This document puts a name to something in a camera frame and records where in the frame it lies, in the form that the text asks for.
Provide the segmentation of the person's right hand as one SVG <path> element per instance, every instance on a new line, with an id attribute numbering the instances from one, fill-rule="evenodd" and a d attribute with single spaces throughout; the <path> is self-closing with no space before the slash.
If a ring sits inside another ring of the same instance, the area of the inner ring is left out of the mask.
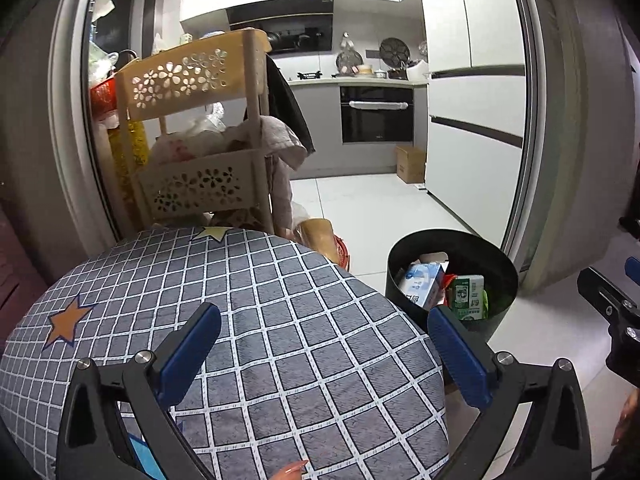
<path id="1" fill-rule="evenodd" d="M 623 439 L 624 434 L 631 426 L 634 413 L 637 411 L 639 405 L 639 390 L 634 390 L 627 398 L 622 411 L 620 412 L 620 418 L 616 424 L 614 434 L 612 437 L 611 445 L 615 446 Z"/>

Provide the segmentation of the person's left hand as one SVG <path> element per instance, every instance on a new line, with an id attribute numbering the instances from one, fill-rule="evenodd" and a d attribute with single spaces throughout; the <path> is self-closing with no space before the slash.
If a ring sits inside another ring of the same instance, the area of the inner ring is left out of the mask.
<path id="1" fill-rule="evenodd" d="M 308 460 L 288 464 L 277 471 L 270 480 L 302 480 Z"/>

